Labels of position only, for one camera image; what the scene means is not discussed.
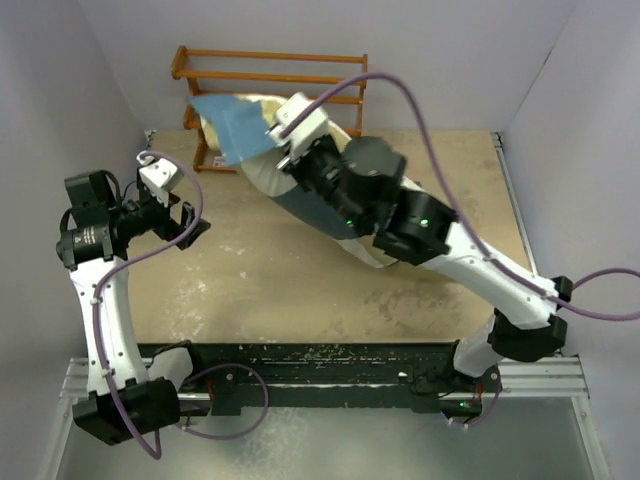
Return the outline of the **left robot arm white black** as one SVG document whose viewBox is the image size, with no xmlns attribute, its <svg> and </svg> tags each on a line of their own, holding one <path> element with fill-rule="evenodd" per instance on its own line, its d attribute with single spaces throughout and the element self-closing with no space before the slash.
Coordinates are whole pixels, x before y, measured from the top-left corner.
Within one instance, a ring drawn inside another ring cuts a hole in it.
<svg viewBox="0 0 640 480">
<path fill-rule="evenodd" d="M 124 200 L 115 176 L 97 170 L 66 179 L 71 206 L 60 222 L 56 253 L 81 306 L 88 353 L 87 399 L 73 408 L 75 424 L 107 445 L 176 423 L 178 392 L 202 387 L 206 369 L 189 340 L 160 348 L 150 364 L 135 340 L 129 302 L 127 250 L 149 231 L 181 250 L 209 229 L 199 207 L 179 203 L 173 189 L 182 170 L 161 160 L 139 168 L 138 197 Z"/>
</svg>

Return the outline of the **patchwork pillowcase blue beige white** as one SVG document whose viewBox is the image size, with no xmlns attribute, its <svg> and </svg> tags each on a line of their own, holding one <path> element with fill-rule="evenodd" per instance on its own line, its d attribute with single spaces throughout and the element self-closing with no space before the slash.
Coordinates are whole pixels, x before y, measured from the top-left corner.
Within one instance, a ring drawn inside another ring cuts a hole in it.
<svg viewBox="0 0 640 480">
<path fill-rule="evenodd" d="M 259 192 L 363 263 L 378 269 L 390 267 L 396 260 L 374 248 L 370 237 L 356 235 L 320 197 L 304 191 L 292 176 L 276 168 L 284 153 L 268 131 L 278 123 L 277 110 L 288 101 L 283 96 L 257 93 L 189 98 L 207 145 L 219 150 L 225 163 Z"/>
</svg>

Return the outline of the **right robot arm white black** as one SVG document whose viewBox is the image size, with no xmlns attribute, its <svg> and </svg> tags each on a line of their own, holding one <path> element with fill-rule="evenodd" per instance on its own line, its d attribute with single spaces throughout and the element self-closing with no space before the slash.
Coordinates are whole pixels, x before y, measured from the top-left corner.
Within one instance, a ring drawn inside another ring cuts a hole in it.
<svg viewBox="0 0 640 480">
<path fill-rule="evenodd" d="M 477 246 L 459 214 L 405 184 L 406 164 L 377 137 L 339 149 L 324 135 L 303 156 L 276 167 L 321 198 L 353 233 L 372 235 L 384 254 L 440 273 L 493 305 L 487 324 L 453 348 L 444 369 L 452 389 L 469 390 L 503 359 L 530 363 L 563 347 L 568 326 L 551 299 L 567 299 L 569 280 L 541 277 L 489 245 Z"/>
</svg>

